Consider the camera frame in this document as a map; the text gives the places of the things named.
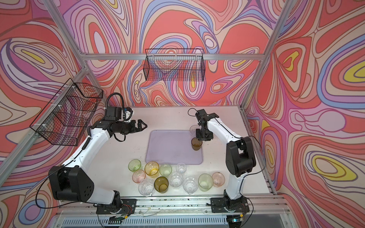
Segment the amber brown glass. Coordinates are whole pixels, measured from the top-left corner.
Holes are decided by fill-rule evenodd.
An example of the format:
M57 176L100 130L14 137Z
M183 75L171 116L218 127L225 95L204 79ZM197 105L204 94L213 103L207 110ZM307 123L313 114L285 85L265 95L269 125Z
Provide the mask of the amber brown glass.
M192 140L191 140L191 146L192 148L195 150L195 151L198 151L199 149L201 149L201 146L202 146L202 141L197 139L196 137L194 137Z

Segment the large pale green glass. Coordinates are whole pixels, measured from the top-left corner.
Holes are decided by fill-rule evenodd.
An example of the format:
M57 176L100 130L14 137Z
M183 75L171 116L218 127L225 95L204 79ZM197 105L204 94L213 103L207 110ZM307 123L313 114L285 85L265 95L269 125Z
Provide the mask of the large pale green glass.
M198 179L199 189L203 192L210 190L213 186L213 178L207 173L203 173Z

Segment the pink glass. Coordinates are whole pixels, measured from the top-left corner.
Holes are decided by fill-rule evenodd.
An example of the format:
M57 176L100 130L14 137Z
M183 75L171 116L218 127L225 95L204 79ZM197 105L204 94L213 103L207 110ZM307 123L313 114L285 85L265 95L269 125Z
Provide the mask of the pink glass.
M141 183L146 178L146 173L143 170L137 170L132 175L132 181L134 183Z
M214 187L221 187L225 183L225 176L221 172L215 172L212 179Z

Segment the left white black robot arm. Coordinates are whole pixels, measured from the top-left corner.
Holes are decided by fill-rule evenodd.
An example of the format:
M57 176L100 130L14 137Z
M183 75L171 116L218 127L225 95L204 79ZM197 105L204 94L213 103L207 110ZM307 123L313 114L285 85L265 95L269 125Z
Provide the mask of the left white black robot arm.
M102 146L115 134L138 133L147 128L141 119L135 121L100 120L88 128L88 137L61 165L48 172L53 198L56 200L113 205L119 192L96 185L88 175L89 166Z

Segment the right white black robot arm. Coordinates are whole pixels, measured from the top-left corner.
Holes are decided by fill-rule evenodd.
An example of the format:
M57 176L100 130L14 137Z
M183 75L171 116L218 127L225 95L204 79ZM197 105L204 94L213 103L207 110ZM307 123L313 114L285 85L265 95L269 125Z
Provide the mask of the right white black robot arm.
M199 141L210 141L217 136L226 146L225 164L231 174L227 188L224 190L223 199L225 207L232 210L242 204L241 189L253 168L256 166L256 157L252 140L234 133L226 126L215 113L208 114L204 109L195 113L199 129L196 137Z

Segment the lavender rectangular plastic tray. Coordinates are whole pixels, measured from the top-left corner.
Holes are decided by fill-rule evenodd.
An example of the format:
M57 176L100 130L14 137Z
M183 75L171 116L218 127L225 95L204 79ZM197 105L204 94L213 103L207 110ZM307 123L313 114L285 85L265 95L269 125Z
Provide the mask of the lavender rectangular plastic tray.
M203 162L202 149L194 150L188 130L153 130L150 133L146 162L159 164L199 165Z

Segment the bright green glass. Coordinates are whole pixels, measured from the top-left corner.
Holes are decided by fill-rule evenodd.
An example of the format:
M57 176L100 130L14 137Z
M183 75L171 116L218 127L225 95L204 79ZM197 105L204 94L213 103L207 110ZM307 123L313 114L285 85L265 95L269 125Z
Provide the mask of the bright green glass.
M128 169L131 172L136 172L141 168L141 161L139 159L133 159L128 164Z

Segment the yellow glass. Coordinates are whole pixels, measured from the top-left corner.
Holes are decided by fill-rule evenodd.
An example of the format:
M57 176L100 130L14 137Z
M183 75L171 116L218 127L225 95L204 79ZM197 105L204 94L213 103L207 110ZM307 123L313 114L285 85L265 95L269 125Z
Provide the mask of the yellow glass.
M145 165L144 171L147 176L151 178L157 178L159 176L159 168L160 166L157 162L150 161Z

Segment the small clear glass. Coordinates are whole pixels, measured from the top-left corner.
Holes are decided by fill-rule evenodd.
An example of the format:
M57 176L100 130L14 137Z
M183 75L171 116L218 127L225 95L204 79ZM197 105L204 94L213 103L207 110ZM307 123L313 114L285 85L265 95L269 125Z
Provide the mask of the small clear glass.
M176 165L176 171L177 171L178 173L181 173L181 174L185 173L185 172L187 171L187 166L186 166L186 164L184 164L184 163L179 163L179 164L177 164L177 165Z

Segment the pale green small glass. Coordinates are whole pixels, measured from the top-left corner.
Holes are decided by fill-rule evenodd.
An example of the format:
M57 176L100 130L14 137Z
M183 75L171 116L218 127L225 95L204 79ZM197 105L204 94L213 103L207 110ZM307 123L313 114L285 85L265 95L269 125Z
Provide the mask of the pale green small glass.
M164 177L169 176L172 173L172 166L170 164L162 164L159 167L159 173Z

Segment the olive dark glass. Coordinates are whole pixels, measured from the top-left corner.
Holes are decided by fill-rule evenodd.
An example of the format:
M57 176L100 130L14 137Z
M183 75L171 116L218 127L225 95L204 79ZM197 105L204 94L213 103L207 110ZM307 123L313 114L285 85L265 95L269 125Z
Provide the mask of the olive dark glass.
M166 177L158 177L154 182L154 188L159 193L166 193L169 187L169 181Z

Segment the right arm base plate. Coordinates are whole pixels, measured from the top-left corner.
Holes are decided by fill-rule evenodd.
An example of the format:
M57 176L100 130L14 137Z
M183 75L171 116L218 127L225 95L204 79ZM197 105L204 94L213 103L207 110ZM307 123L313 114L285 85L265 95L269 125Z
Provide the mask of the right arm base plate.
M230 200L227 197L211 198L207 206L211 207L213 213L242 213L243 215L250 212L247 198L240 197Z

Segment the aluminium front rail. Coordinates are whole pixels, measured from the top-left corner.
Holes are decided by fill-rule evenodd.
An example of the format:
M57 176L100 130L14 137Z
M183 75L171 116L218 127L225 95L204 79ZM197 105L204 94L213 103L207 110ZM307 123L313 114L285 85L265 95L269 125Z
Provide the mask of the aluminium front rail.
M182 197L137 197L134 216L168 216L168 215L212 215L212 209L207 206L212 198L208 196ZM283 196L278 195L248 195L248 205L254 214L290 214L291 209ZM60 207L56 215L95 216L96 208L86 204L73 203Z

